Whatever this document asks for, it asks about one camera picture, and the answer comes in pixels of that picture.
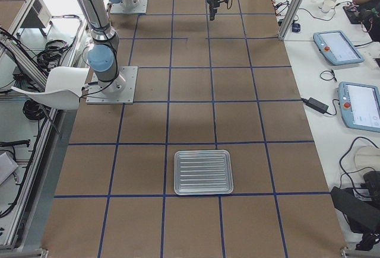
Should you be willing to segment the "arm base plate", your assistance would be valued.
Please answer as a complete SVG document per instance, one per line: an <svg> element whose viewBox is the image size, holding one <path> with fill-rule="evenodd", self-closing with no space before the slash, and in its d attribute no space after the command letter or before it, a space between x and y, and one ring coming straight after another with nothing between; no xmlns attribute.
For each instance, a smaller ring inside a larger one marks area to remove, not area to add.
<svg viewBox="0 0 380 258"><path fill-rule="evenodd" d="M148 0L122 0L121 3L112 4L111 15L135 15L147 12Z"/></svg>
<svg viewBox="0 0 380 258"><path fill-rule="evenodd" d="M120 66L118 77L108 86L108 83L98 80L96 74L92 74L92 82L85 102L89 105L101 104L132 104L134 102L135 87L137 83L137 66Z"/></svg>

